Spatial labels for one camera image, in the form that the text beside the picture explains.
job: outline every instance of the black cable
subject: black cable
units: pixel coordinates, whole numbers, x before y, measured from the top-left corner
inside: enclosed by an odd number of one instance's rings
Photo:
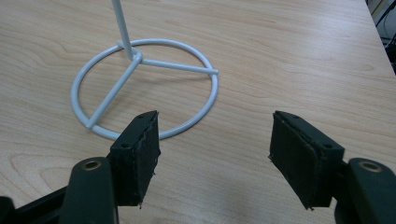
[[[390,6],[385,10],[384,14],[382,14],[381,18],[379,18],[379,21],[376,23],[375,27],[378,26],[378,24],[388,15],[390,11],[392,11],[396,7],[396,0],[390,4]]]

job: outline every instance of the white ring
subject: white ring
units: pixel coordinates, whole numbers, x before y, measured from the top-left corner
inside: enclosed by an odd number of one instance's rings
[[[131,41],[131,46],[139,46],[139,45],[164,45],[164,46],[170,46],[174,48],[180,48],[188,51],[195,57],[197,57],[204,65],[206,68],[213,68],[212,65],[210,64],[209,60],[205,57],[204,54],[202,54],[200,51],[197,49],[175,41],[175,40],[170,40],[170,39],[161,39],[161,38],[149,38],[149,39],[139,39],[139,40],[133,40]],[[75,112],[77,118],[81,121],[82,124],[86,124],[89,120],[89,118],[84,114],[84,112],[81,109],[81,106],[79,105],[78,101],[78,89],[79,85],[81,84],[82,79],[84,76],[88,73],[88,71],[99,61],[107,57],[108,55],[121,50],[122,47],[120,46],[114,46],[110,49],[106,49],[102,51],[101,53],[97,54],[94,56],[92,59],[90,59],[78,72],[76,75],[76,78],[73,81],[72,84],[72,89],[71,89],[71,105],[73,107],[73,111]],[[216,96],[218,94],[218,88],[219,88],[219,83],[218,83],[218,77],[216,74],[211,74],[209,75],[211,80],[212,80],[212,90],[210,92],[210,95],[208,99],[206,100],[204,106],[201,108],[200,111],[198,111],[197,114],[195,114],[192,118],[188,119],[184,123],[168,129],[166,131],[160,132],[160,139],[164,139],[167,137],[174,136],[176,134],[182,133],[192,127],[194,124],[196,124],[200,119],[202,119],[206,113],[210,110],[212,105],[215,103]],[[120,133],[113,132],[109,129],[103,128],[99,125],[93,125],[92,130],[106,138],[110,139],[117,139],[120,136]]]

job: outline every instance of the wooden table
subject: wooden table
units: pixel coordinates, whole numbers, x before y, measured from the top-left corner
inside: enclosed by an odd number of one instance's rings
[[[123,1],[132,39],[188,43],[220,70],[207,116],[161,141],[163,154],[142,209],[121,223],[334,223],[333,208],[305,211],[269,161],[272,114],[308,120],[346,148],[396,172],[396,78],[364,1]],[[120,39],[109,0],[0,2],[0,194],[19,207],[68,183],[77,162],[112,144],[70,106],[77,71]],[[143,47],[150,58],[199,62],[188,53]],[[128,65],[99,62],[80,101],[91,114]],[[122,131],[160,111],[160,130],[195,114],[210,79],[138,67],[100,124]]]

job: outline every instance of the light wood surface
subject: light wood surface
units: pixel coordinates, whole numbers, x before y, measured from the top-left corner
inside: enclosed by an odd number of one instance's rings
[[[334,223],[333,207],[305,211],[267,159],[272,113],[294,113],[346,148],[396,171],[396,78],[362,0],[123,1],[132,39],[163,37],[203,52],[220,70],[219,96],[188,131],[161,141],[142,209],[121,223]],[[70,106],[71,83],[120,39],[110,0],[1,0],[0,194],[19,207],[65,186],[77,162],[112,141],[87,131]],[[150,58],[199,62],[143,47]],[[91,114],[128,65],[97,64],[80,101]],[[141,65],[100,123],[122,131],[160,111],[160,130],[196,113],[207,76]]]

